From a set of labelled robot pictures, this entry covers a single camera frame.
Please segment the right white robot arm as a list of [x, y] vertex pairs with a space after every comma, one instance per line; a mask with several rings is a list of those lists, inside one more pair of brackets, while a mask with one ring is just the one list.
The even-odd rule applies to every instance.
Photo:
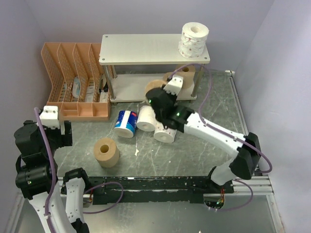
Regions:
[[225, 151], [231, 159], [213, 168], [206, 181], [207, 190], [217, 193], [223, 185], [234, 179], [252, 178], [261, 158], [258, 136], [244, 135], [214, 124], [189, 107], [176, 104], [177, 97], [157, 87], [146, 93], [155, 112], [155, 118], [165, 129], [197, 136]]

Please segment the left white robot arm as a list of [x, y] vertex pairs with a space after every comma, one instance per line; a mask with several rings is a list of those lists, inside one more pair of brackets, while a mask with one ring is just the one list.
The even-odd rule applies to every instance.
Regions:
[[91, 182], [83, 168], [65, 173], [63, 187], [51, 166], [58, 148], [72, 146], [71, 122], [60, 128], [43, 126], [46, 139], [37, 123], [27, 120], [14, 133], [20, 151], [16, 162], [16, 186], [39, 216], [47, 233], [87, 233], [83, 217], [83, 194]]

